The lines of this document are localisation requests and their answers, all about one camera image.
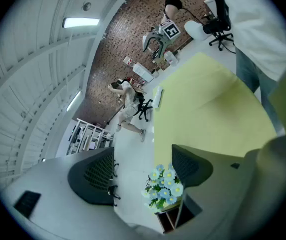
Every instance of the office chair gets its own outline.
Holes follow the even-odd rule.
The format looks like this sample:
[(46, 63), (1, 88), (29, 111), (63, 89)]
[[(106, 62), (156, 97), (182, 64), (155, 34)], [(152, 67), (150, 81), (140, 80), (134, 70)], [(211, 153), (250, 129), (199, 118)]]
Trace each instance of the office chair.
[(116, 185), (110, 185), (114, 174), (114, 148), (96, 149), (96, 153), (74, 164), (67, 175), (71, 189), (89, 204), (115, 206)]
[(179, 145), (172, 145), (172, 161), (184, 188), (198, 186), (213, 173), (213, 165)]
[(203, 30), (207, 34), (213, 34), (216, 38), (209, 42), (212, 46), (213, 42), (218, 41), (218, 49), (222, 51), (221, 44), (223, 40), (231, 41), (234, 44), (234, 40), (228, 38), (233, 37), (232, 33), (224, 34), (224, 31), (231, 29), (231, 22), (228, 17), (228, 6), (225, 4), (225, 0), (215, 0), (217, 7), (217, 18), (208, 21)]
[(148, 106), (149, 102), (153, 102), (152, 99), (149, 99), (149, 101), (147, 101), (146, 103), (143, 103), (145, 101), (144, 96), (142, 93), (137, 92), (135, 95), (136, 99), (139, 100), (140, 104), (138, 105), (138, 111), (137, 113), (134, 115), (136, 116), (138, 113), (141, 112), (141, 114), (139, 115), (139, 119), (142, 120), (141, 116), (142, 114), (144, 114), (145, 117), (145, 121), (148, 122), (148, 119), (146, 117), (146, 111), (152, 109), (152, 106)]

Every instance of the white sleeve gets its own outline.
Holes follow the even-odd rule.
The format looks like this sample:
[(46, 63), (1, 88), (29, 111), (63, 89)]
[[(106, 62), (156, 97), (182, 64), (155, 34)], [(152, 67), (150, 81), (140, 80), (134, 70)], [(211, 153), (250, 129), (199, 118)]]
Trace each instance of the white sleeve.
[(127, 81), (125, 81), (124, 83), (122, 83), (122, 87), (124, 88), (131, 88), (131, 84)]

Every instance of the white wall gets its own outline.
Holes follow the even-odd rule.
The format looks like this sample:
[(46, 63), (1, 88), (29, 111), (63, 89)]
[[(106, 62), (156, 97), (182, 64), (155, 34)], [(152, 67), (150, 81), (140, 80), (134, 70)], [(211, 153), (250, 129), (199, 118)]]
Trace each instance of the white wall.
[(72, 135), (73, 128), (77, 125), (77, 121), (71, 120), (65, 130), (65, 133), (63, 135), (63, 138), (58, 146), (57, 152), (56, 152), (56, 158), (57, 157), (64, 157), (67, 153), (70, 141), (68, 140), (70, 136)]

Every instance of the ceiling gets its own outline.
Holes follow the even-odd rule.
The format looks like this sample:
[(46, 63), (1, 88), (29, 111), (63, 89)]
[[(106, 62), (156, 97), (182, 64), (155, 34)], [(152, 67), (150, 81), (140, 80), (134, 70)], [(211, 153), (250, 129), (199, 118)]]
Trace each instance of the ceiling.
[[(85, 2), (89, 11), (83, 11)], [(0, 190), (55, 156), (85, 97), (104, 31), (125, 0), (17, 0), (0, 24)], [(66, 17), (98, 26), (62, 28)], [(78, 91), (82, 95), (67, 112)]]

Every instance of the fluorescent light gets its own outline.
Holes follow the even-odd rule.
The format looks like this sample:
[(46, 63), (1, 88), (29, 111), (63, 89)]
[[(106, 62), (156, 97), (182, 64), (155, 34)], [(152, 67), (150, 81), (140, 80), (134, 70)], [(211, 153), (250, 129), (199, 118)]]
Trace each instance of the fluorescent light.
[(78, 26), (95, 26), (99, 22), (96, 18), (65, 18), (63, 20), (63, 28), (72, 28)]
[(81, 91), (79, 91), (79, 92), (77, 93), (77, 95), (74, 97), (74, 99), (72, 100), (72, 102), (68, 105), (66, 111), (68, 111), (68, 110), (71, 108), (71, 106), (73, 105), (74, 101), (76, 100), (76, 98), (77, 98), (80, 94), (81, 94)]

